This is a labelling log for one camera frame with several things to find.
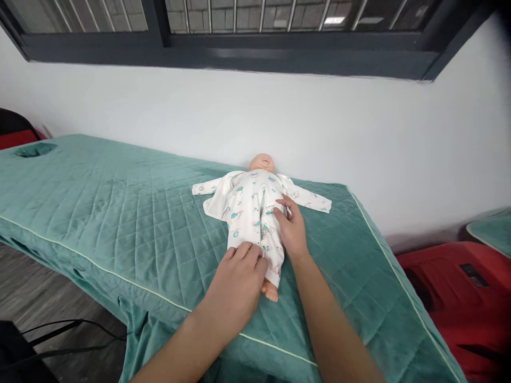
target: wooden floor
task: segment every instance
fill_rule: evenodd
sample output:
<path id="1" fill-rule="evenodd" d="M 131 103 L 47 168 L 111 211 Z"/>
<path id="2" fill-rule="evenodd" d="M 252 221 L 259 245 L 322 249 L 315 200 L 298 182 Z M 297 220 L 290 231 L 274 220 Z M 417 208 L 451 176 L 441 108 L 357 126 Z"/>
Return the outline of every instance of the wooden floor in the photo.
<path id="1" fill-rule="evenodd" d="M 63 319 L 88 319 L 122 335 L 126 326 L 85 294 L 68 278 L 55 273 L 29 256 L 0 243 L 0 320 L 13 321 L 21 331 Z M 26 334 L 31 341 L 61 325 Z M 80 326 L 35 347 L 41 353 L 52 349 L 103 345 L 110 336 L 91 324 Z M 61 382 L 117 382 L 122 372 L 126 344 L 114 342 L 101 351 L 45 359 Z"/>

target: window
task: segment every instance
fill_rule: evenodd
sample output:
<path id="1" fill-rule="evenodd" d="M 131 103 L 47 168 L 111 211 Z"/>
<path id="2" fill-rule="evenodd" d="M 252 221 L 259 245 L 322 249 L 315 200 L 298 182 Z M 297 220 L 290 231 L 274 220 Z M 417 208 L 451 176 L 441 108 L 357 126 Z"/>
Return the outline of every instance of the window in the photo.
<path id="1" fill-rule="evenodd" d="M 0 0 L 30 61 L 434 79 L 484 0 Z"/>

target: finger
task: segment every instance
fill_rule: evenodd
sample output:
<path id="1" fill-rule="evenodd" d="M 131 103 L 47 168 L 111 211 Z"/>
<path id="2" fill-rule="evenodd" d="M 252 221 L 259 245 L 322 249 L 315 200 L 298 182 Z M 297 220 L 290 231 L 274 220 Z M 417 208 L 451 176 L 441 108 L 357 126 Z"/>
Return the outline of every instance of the finger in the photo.
<path id="1" fill-rule="evenodd" d="M 255 267 L 259 257 L 262 257 L 262 249 L 258 245 L 253 245 L 247 252 L 244 259 L 247 260 L 250 266 Z"/>
<path id="2" fill-rule="evenodd" d="M 289 222 L 293 222 L 293 215 L 291 214 L 290 208 L 288 206 L 288 205 L 290 205 L 290 203 L 287 202 L 285 199 L 276 199 L 275 202 L 278 202 L 281 205 L 285 206 L 286 214 L 284 216 L 287 217 L 287 220 Z"/>
<path id="3" fill-rule="evenodd" d="M 265 281 L 266 271 L 268 270 L 268 260 L 266 258 L 259 258 L 257 263 L 255 264 L 255 273 L 257 274 L 259 280 L 262 283 Z"/>
<path id="4" fill-rule="evenodd" d="M 298 204 L 290 199 L 285 194 L 282 195 L 284 197 L 283 199 L 276 199 L 275 201 L 280 203 L 281 205 L 285 205 L 289 207 L 289 210 L 291 210 L 291 218 L 295 219 L 296 217 L 301 217 L 302 213 L 300 213 L 300 208 L 298 207 Z"/>
<path id="5" fill-rule="evenodd" d="M 233 258 L 235 259 L 243 259 L 245 258 L 247 252 L 252 247 L 252 242 L 243 242 L 236 250 L 236 254 L 234 254 Z"/>
<path id="6" fill-rule="evenodd" d="M 280 226 L 282 226 L 287 221 L 287 217 L 284 215 L 283 212 L 280 211 L 279 208 L 274 207 L 273 208 L 273 214 L 274 214 L 275 219 L 277 220 L 277 222 L 278 222 L 278 224 Z"/>
<path id="7" fill-rule="evenodd" d="M 227 249 L 227 252 L 224 255 L 224 259 L 225 260 L 231 259 L 234 256 L 234 253 L 236 253 L 236 248 L 230 247 L 229 249 Z"/>

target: dark window frame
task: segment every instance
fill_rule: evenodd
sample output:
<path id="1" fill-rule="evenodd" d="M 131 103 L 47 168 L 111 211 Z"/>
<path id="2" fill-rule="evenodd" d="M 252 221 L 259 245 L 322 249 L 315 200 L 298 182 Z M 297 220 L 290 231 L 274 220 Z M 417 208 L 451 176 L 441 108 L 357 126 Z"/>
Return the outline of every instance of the dark window frame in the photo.
<path id="1" fill-rule="evenodd" d="M 434 80 L 489 17 L 492 2 L 443 0 L 422 31 L 171 34 L 164 0 L 141 0 L 148 31 L 26 34 L 0 23 L 27 61 Z"/>

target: green piping trim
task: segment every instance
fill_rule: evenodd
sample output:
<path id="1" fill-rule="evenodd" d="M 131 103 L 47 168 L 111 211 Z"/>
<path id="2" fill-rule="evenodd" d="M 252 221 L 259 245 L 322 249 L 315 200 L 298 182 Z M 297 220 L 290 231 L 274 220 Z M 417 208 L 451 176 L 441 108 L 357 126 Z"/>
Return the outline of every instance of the green piping trim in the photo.
<path id="1" fill-rule="evenodd" d="M 376 235 L 374 234 L 373 232 L 373 229 L 371 227 L 371 225 L 369 224 L 369 222 L 367 222 L 367 219 L 366 219 L 366 215 L 364 214 L 364 211 L 361 209 L 360 205 L 358 204 L 358 200 L 357 198 L 353 195 L 353 193 L 351 192 L 350 188 L 348 186 L 346 186 L 346 188 L 348 189 L 348 191 L 350 192 L 351 194 L 351 197 L 353 197 L 353 200 L 355 201 L 355 203 L 357 204 L 357 207 L 358 207 L 358 210 L 360 210 L 360 212 L 362 213 L 362 217 L 364 217 L 364 220 L 366 221 L 366 225 L 367 227 L 369 228 L 369 230 L 371 231 L 371 233 L 373 234 L 373 237 L 374 239 L 376 239 L 376 242 L 378 243 L 378 246 L 380 247 L 383 255 L 385 256 L 385 258 L 387 259 L 387 262 L 389 263 L 390 265 L 390 268 L 392 269 L 392 271 L 394 272 L 394 275 L 395 277 L 398 279 L 399 281 L 399 284 L 401 285 L 401 287 L 403 288 L 403 290 L 405 291 L 408 299 L 410 300 L 411 302 L 411 305 L 412 307 L 414 308 L 415 312 L 417 313 L 417 316 L 419 317 L 419 320 L 421 321 L 421 324 L 422 326 L 424 327 L 424 329 L 426 330 L 427 334 L 430 336 L 431 338 L 431 341 L 433 342 L 433 344 L 435 345 L 436 349 L 438 350 L 438 352 L 440 353 L 440 356 L 442 357 L 442 359 L 444 360 L 444 362 L 446 363 L 447 367 L 449 368 L 449 370 L 452 372 L 452 375 L 454 376 L 454 378 L 456 379 L 456 381 L 458 383 L 461 383 L 461 381 L 459 380 L 458 376 L 456 375 L 456 373 L 454 372 L 454 370 L 452 369 L 451 365 L 449 364 L 448 360 L 446 359 L 446 356 L 444 354 L 444 351 L 440 348 L 440 346 L 438 345 L 438 343 L 435 341 L 435 339 L 433 338 L 433 335 L 431 334 L 431 332 L 429 331 L 429 329 L 427 328 L 426 324 L 424 323 L 424 320 L 422 319 L 422 316 L 419 314 L 419 311 L 417 310 L 417 308 L 415 307 L 415 304 L 414 304 L 414 301 L 413 299 L 411 299 L 411 296 L 410 294 L 408 293 L 408 291 L 405 289 L 405 286 L 403 284 L 403 282 L 401 281 L 401 279 L 399 278 L 399 275 L 398 273 L 395 271 L 394 269 L 394 266 L 392 266 L 392 263 L 390 262 L 390 259 L 389 257 L 387 256 L 387 253 L 385 252 L 385 250 L 383 249 L 383 246 L 382 244 L 380 243 L 380 241 L 378 240 L 378 238 L 376 238 Z"/>
<path id="2" fill-rule="evenodd" d="M 481 241 L 482 243 L 484 243 L 487 247 L 489 248 L 492 248 L 493 250 L 495 250 L 496 252 L 502 254 L 503 256 L 505 257 L 508 257 L 502 250 L 499 250 L 497 249 L 496 247 L 494 247 L 493 245 L 491 245 L 490 243 L 488 243 L 487 241 L 485 241 L 484 239 L 478 237 L 477 235 L 475 235 L 472 230 L 470 229 L 470 224 L 468 224 L 466 226 L 466 229 L 467 229 L 467 232 L 472 236 L 474 237 L 475 239 L 477 239 L 478 241 Z"/>
<path id="3" fill-rule="evenodd" d="M 105 268 L 103 268 L 103 267 L 99 266 L 96 262 L 94 262 L 94 261 L 93 261 L 92 259 L 90 259 L 88 256 L 86 256 L 86 255 L 84 255 L 84 254 L 81 254 L 80 252 L 78 252 L 78 251 L 76 251 L 76 250 L 73 250 L 72 248 L 70 248 L 70 247 L 66 246 L 66 245 L 65 245 L 65 244 L 63 244 L 63 243 L 60 243 L 60 242 L 54 241 L 54 240 L 52 240 L 52 239 L 45 238 L 45 237 L 43 237 L 42 235 L 39 235 L 38 233 L 36 233 L 35 231 L 30 230 L 30 229 L 28 229 L 28 228 L 26 228 L 26 227 L 24 227 L 24 226 L 20 225 L 20 224 L 19 224 L 19 223 L 17 223 L 17 222 L 11 221 L 10 219 L 7 219 L 7 218 L 5 218 L 5 217 L 2 217 L 1 215 L 0 215 L 0 218 L 1 218 L 1 219 L 3 219 L 3 220 L 5 220 L 5 221 L 7 221 L 7 222 L 10 222 L 10 223 L 12 223 L 12 224 L 14 224 L 14 225 L 16 225 L 16 226 L 18 226 L 18 227 L 20 227 L 20 228 L 22 228 L 23 230 L 26 230 L 26 231 L 28 231 L 28 232 L 30 232 L 30 233 L 32 233 L 32 234 L 34 234 L 35 236 L 37 236 L 37 237 L 39 237 L 39 238 L 41 238 L 41 239 L 43 239 L 43 240 L 45 240 L 45 241 L 52 242 L 52 243 L 55 243 L 55 244 L 57 244 L 57 245 L 60 245 L 60 246 L 62 246 L 62 247 L 64 247 L 64 248 L 66 248 L 67 250 L 72 251 L 73 253 L 75 253 L 75 254 L 77 254 L 77 255 L 82 256 L 83 258 L 85 258 L 86 260 L 88 260 L 90 263 L 92 263 L 94 266 L 96 266 L 98 269 L 103 270 L 104 272 L 107 272 L 107 273 L 109 273 L 109 274 L 112 274 L 112 275 L 114 275 L 114 276 L 116 276 L 116 277 L 118 277 L 118 278 L 122 279 L 122 280 L 123 280 L 123 281 L 125 281 L 125 282 L 128 282 L 128 283 L 130 283 L 130 284 L 132 284 L 132 285 L 137 286 L 138 288 L 141 288 L 142 290 L 146 290 L 147 292 L 152 293 L 152 294 L 154 294 L 154 295 L 156 295 L 156 296 L 158 296 L 158 297 L 162 298 L 164 301 L 167 301 L 168 303 L 170 303 L 171 305 L 174 305 L 175 307 L 178 307 L 178 308 L 180 308 L 180 309 L 182 309 L 182 310 L 185 310 L 185 311 L 188 311 L 188 312 L 192 312 L 192 310 L 190 310 L 189 308 L 187 308 L 187 307 L 185 307 L 185 306 L 181 306 L 181 305 L 179 305 L 179 304 L 177 304 L 177 303 L 175 303 L 175 302 L 171 301 L 170 299 L 165 298 L 163 295 L 161 295 L 161 294 L 159 294 L 159 293 L 157 293 L 157 292 L 154 292 L 153 290 L 149 290 L 148 288 L 146 288 L 146 287 L 144 287 L 144 286 L 141 286 L 141 285 L 138 285 L 138 284 L 136 284 L 135 282 L 132 282 L 132 281 L 130 281 L 129 279 L 126 279 L 126 278 L 124 278 L 123 276 L 120 276 L 120 275 L 118 275 L 118 274 L 114 273 L 113 271 L 107 270 L 107 269 L 105 269 Z M 249 340 L 252 340 L 252 341 L 254 341 L 254 342 L 257 342 L 257 343 L 263 344 L 263 345 L 265 345 L 265 346 L 268 346 L 268 347 L 274 348 L 275 350 L 278 350 L 278 351 L 280 351 L 280 352 L 283 352 L 284 354 L 287 354 L 287 355 L 290 355 L 290 356 L 294 356 L 294 357 L 295 357 L 295 358 L 297 358 L 297 359 L 303 360 L 304 362 L 307 362 L 307 363 L 309 363 L 309 364 L 312 364 L 312 365 L 313 365 L 313 366 L 315 366 L 315 367 L 318 367 L 318 365 L 317 365 L 316 363 L 314 363 L 313 361 L 310 361 L 310 360 L 308 360 L 308 359 L 306 359 L 306 358 L 304 358 L 304 357 L 302 357 L 302 356 L 299 356 L 299 355 L 293 354 L 292 352 L 289 352 L 289 351 L 287 351 L 287 350 L 284 350 L 283 348 L 280 348 L 280 347 L 274 346 L 274 345 L 272 345 L 272 344 L 270 344 L 270 343 L 267 343 L 267 342 L 265 342 L 265 341 L 263 341 L 263 340 L 260 340 L 260 339 L 257 339 L 257 338 L 253 338 L 253 337 L 251 337 L 251 336 L 249 336 L 249 335 L 247 335 L 247 334 L 244 334 L 244 333 L 242 333 L 242 332 L 240 332 L 240 335 L 241 335 L 242 337 L 245 337 L 245 338 L 249 339 Z"/>

